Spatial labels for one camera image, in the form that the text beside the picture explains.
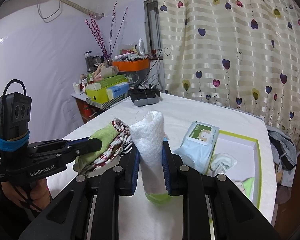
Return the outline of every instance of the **metal screw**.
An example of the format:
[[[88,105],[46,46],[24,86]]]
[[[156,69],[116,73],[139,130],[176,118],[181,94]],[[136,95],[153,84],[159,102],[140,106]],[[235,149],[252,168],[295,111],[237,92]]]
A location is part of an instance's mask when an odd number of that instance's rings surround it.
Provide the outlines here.
[[[113,167],[113,171],[114,171],[114,172],[120,172],[120,171],[122,171],[122,167],[119,166],[119,165],[118,165],[118,166],[114,166],[114,167]]]
[[[187,166],[187,165],[182,165],[182,166],[180,166],[180,170],[181,171],[189,171],[189,167]]]
[[[83,176],[83,175],[78,175],[78,176],[75,177],[75,180],[77,182],[83,182],[85,179],[86,179],[86,177]]]
[[[223,174],[219,174],[217,176],[217,179],[220,180],[220,181],[225,181],[227,179],[227,177],[225,175],[223,175]]]

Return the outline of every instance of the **wet wipes package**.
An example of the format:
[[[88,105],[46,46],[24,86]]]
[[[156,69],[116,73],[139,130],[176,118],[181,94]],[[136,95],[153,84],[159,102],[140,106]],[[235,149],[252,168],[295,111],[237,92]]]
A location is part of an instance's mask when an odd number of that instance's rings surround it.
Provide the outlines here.
[[[174,153],[181,157],[184,165],[206,174],[218,134],[218,127],[194,121],[184,136],[180,148]]]

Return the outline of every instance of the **white wall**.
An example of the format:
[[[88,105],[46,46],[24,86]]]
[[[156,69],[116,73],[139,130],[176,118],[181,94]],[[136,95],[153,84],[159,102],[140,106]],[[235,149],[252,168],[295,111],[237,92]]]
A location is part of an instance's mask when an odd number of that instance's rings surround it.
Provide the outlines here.
[[[117,1],[117,22],[128,6],[127,18],[117,44],[130,44],[143,38],[145,0],[70,0],[98,13],[105,13],[98,24],[108,46],[113,5]],[[42,15],[58,8],[57,0],[39,0]],[[62,138],[80,125],[82,119],[71,98],[72,82],[86,71],[83,53],[101,52],[85,24],[87,16],[62,5],[49,23],[37,11],[37,0],[11,0],[0,8],[0,96],[7,82],[22,80],[32,97],[30,141]],[[22,90],[18,85],[8,92]]]

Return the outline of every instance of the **black sleeve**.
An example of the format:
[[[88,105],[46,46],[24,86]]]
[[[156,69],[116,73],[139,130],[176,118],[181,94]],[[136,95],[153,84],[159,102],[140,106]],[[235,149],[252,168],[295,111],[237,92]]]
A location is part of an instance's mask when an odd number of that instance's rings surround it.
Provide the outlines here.
[[[0,240],[17,240],[29,224],[24,209],[8,200],[0,186]]]

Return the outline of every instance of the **green label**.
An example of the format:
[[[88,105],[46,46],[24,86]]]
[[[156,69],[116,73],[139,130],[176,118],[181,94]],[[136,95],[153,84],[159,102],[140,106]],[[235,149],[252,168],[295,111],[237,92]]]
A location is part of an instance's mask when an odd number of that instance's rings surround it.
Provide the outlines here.
[[[206,142],[209,140],[211,136],[210,133],[211,133],[211,127],[197,124],[195,128],[192,130],[192,132],[190,133],[189,137]]]

